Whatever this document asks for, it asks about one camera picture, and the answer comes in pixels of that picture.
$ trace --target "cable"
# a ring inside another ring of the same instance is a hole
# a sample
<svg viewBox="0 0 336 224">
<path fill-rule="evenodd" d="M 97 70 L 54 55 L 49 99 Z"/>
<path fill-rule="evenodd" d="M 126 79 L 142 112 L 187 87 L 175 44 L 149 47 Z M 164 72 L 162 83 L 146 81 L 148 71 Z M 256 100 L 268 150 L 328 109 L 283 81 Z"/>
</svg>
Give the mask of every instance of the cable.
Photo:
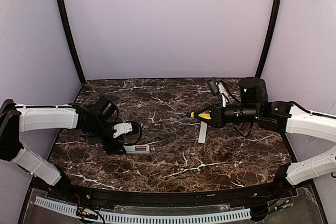
<svg viewBox="0 0 336 224">
<path fill-rule="evenodd" d="M 249 126 L 249 130 L 248 130 L 248 132 L 247 132 L 246 135 L 244 135 L 244 134 L 240 131 L 240 129 L 237 128 L 236 124 L 233 124 L 233 128 L 234 128 L 234 129 L 235 129 L 235 130 L 236 130 L 242 137 L 248 137 L 248 136 L 251 135 L 252 128 L 253 128 L 253 124 L 254 124 L 254 122 L 251 122 L 251 124 L 250 124 L 250 126 Z"/>
<path fill-rule="evenodd" d="M 237 98 L 235 98 L 235 97 L 233 96 L 233 94 L 231 93 L 231 91 L 230 91 L 230 89 L 228 88 L 228 86 L 226 85 L 226 83 L 225 83 L 223 80 L 220 80 L 219 82 L 220 82 L 221 84 L 223 84 L 223 86 L 224 86 L 224 88 L 226 89 L 226 91 L 227 91 L 227 93 L 229 94 L 229 96 L 232 97 L 232 99 L 235 100 L 237 103 L 240 103 L 240 101 L 239 101 Z"/>
<path fill-rule="evenodd" d="M 321 116 L 321 117 L 324 117 L 324 118 L 336 119 L 336 116 L 325 115 L 325 114 L 322 114 L 322 113 L 319 113 L 319 112 L 311 112 L 310 110 L 305 109 L 305 108 L 302 107 L 299 103 L 294 102 L 294 101 L 290 101 L 290 102 L 287 102 L 287 103 L 292 103 L 292 104 L 294 104 L 295 106 L 297 106 L 299 109 L 301 109 L 301 110 L 303 110 L 303 111 L 305 111 L 306 113 L 311 114 L 311 115 Z"/>
<path fill-rule="evenodd" d="M 278 199 L 276 199 L 272 204 L 270 204 L 269 206 L 265 207 L 263 210 L 261 210 L 261 211 L 255 213 L 255 214 L 253 214 L 252 217 L 258 217 L 258 216 L 257 216 L 258 214 L 260 214 L 260 213 L 262 213 L 263 211 L 267 210 L 268 208 L 274 206 L 279 200 L 282 199 L 283 196 L 285 196 L 285 194 L 286 194 L 286 193 L 284 193 L 282 196 L 280 196 Z"/>
<path fill-rule="evenodd" d="M 142 136 L 141 125 L 140 125 L 140 123 L 135 122 L 135 121 L 127 121 L 126 123 L 132 123 L 132 124 L 135 124 L 136 126 L 138 126 L 138 128 L 139 128 L 139 136 L 138 136 L 138 139 L 135 142 L 133 142 L 133 143 L 122 143 L 121 142 L 121 144 L 125 145 L 125 146 L 135 145 L 135 144 L 137 144 L 139 142 L 139 140 L 141 139 L 141 136 Z"/>
<path fill-rule="evenodd" d="M 70 200 L 67 200 L 67 199 L 65 199 L 64 197 L 62 197 L 62 196 L 61 196 L 58 192 L 56 192 L 55 190 L 52 190 L 52 191 L 53 191 L 58 197 L 60 197 L 62 200 L 66 201 L 66 202 L 69 202 L 69 203 L 73 203 L 73 202 L 71 202 Z M 87 209 L 89 209 L 89 210 L 95 212 L 95 213 L 100 217 L 100 219 L 103 221 L 103 224 L 106 224 L 104 217 L 103 217 L 97 210 L 94 210 L 94 209 L 92 209 L 92 208 L 89 208 L 89 207 L 87 207 L 87 206 L 84 206 L 84 205 L 82 205 L 82 204 L 80 204 L 80 203 L 77 203 L 77 206 L 83 207 L 84 209 L 87 208 Z"/>
<path fill-rule="evenodd" d="M 305 109 L 304 107 L 302 107 L 299 103 L 295 102 L 295 101 L 289 101 L 289 102 L 286 102 L 286 103 L 292 103 L 294 104 L 296 107 L 298 107 L 299 109 L 305 111 L 306 113 L 308 114 L 311 114 L 311 111 Z"/>
<path fill-rule="evenodd" d="M 292 201 L 293 201 L 293 203 L 294 203 L 294 195 L 293 195 L 292 191 L 291 191 L 291 190 L 288 190 L 288 192 L 291 194 L 291 196 L 292 196 Z"/>
</svg>

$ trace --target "marble surface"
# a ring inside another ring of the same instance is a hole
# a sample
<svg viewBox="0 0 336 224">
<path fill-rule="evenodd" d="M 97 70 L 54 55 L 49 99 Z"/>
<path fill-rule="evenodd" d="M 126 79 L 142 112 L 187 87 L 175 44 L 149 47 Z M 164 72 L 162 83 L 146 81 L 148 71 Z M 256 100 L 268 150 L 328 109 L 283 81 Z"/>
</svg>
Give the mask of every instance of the marble surface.
<svg viewBox="0 0 336 224">
<path fill-rule="evenodd" d="M 237 81 L 225 79 L 234 95 Z M 141 123 L 139 144 L 150 145 L 151 154 L 107 155 L 98 138 L 63 130 L 50 161 L 75 185 L 143 192 L 230 189 L 271 182 L 278 167 L 290 162 L 281 136 L 258 126 L 247 138 L 232 125 L 208 127 L 206 143 L 199 144 L 200 123 L 176 113 L 218 102 L 205 79 L 88 81 L 76 102 L 94 103 L 102 95 L 119 107 L 119 121 Z"/>
</svg>

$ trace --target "black pole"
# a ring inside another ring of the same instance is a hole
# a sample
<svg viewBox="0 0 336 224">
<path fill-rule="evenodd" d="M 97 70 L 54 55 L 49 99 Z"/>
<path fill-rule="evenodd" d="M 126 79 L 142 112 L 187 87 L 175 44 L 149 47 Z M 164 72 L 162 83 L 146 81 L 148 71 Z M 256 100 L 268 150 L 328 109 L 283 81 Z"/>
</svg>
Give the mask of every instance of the black pole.
<svg viewBox="0 0 336 224">
<path fill-rule="evenodd" d="M 273 0 L 272 12 L 271 12 L 271 17 L 269 19 L 265 43 L 264 43 L 263 51 L 261 52 L 257 72 L 255 75 L 258 78 L 260 78 L 261 74 L 263 73 L 263 69 L 264 69 L 265 62 L 266 62 L 267 55 L 268 55 L 268 50 L 271 45 L 272 36 L 273 36 L 276 21 L 277 21 L 279 6 L 280 6 L 280 0 Z"/>
<path fill-rule="evenodd" d="M 65 37 L 67 38 L 67 42 L 68 42 L 69 50 L 70 50 L 70 53 L 71 53 L 71 57 L 72 57 L 72 60 L 74 62 L 73 64 L 75 65 L 78 78 L 79 78 L 81 84 L 83 85 L 86 82 L 86 79 L 85 79 L 85 76 L 84 76 L 82 66 L 80 65 L 80 61 L 79 61 L 79 57 L 78 57 L 78 54 L 77 54 L 77 51 L 76 51 L 74 39 L 72 37 L 67 11 L 65 9 L 64 0 L 57 0 L 57 4 L 58 4 L 58 9 L 59 9 L 59 14 L 61 16 L 62 24 L 63 24 Z"/>
</svg>

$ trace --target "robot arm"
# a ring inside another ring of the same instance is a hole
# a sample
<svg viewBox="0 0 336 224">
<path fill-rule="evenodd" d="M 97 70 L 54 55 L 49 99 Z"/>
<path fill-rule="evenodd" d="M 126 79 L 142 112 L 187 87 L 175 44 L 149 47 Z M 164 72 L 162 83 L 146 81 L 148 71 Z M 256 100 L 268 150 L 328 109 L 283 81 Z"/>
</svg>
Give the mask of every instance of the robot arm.
<svg viewBox="0 0 336 224">
<path fill-rule="evenodd" d="M 14 162 L 47 184 L 56 186 L 62 179 L 59 169 L 21 143 L 19 133 L 43 129 L 82 129 L 100 137 L 107 153 L 125 153 L 125 146 L 119 140 L 123 134 L 139 131 L 141 134 L 141 128 L 131 122 L 108 123 L 116 110 L 116 106 L 104 97 L 86 107 L 77 104 L 30 106 L 6 100 L 0 109 L 0 159 Z"/>
<path fill-rule="evenodd" d="M 297 106 L 290 109 L 286 133 L 303 134 L 322 138 L 336 143 L 336 117 L 311 111 L 307 113 Z M 291 185 L 307 179 L 336 172 L 336 146 L 332 149 L 302 162 L 288 166 L 286 180 Z"/>
<path fill-rule="evenodd" d="M 215 79 L 208 82 L 216 90 Z M 239 81 L 241 102 L 213 104 L 197 112 L 188 113 L 213 127 L 227 123 L 258 123 L 260 128 L 279 133 L 304 134 L 336 143 L 336 116 L 309 111 L 295 102 L 268 102 L 264 80 L 248 77 Z M 274 184 L 287 187 L 305 180 L 336 172 L 336 146 L 308 160 L 281 166 Z"/>
</svg>

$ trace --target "white wall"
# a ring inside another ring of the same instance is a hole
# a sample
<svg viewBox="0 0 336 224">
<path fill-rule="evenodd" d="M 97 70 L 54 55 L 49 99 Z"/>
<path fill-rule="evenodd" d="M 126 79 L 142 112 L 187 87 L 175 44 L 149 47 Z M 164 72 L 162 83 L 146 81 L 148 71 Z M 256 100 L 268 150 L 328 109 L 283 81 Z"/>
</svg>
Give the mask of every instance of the white wall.
<svg viewBox="0 0 336 224">
<path fill-rule="evenodd" d="M 87 79 L 254 75 L 273 0 L 66 0 Z"/>
<path fill-rule="evenodd" d="M 281 0 L 262 78 L 270 100 L 294 100 L 336 114 L 336 0 Z M 298 160 L 320 154 L 334 143 L 290 135 Z M 336 224 L 336 180 L 315 180 L 330 224 Z"/>
<path fill-rule="evenodd" d="M 0 102 L 64 104 L 80 88 L 56 0 L 0 0 Z M 21 141 L 47 157 L 56 131 L 25 133 Z M 0 161 L 0 223 L 17 223 L 31 179 Z"/>
</svg>

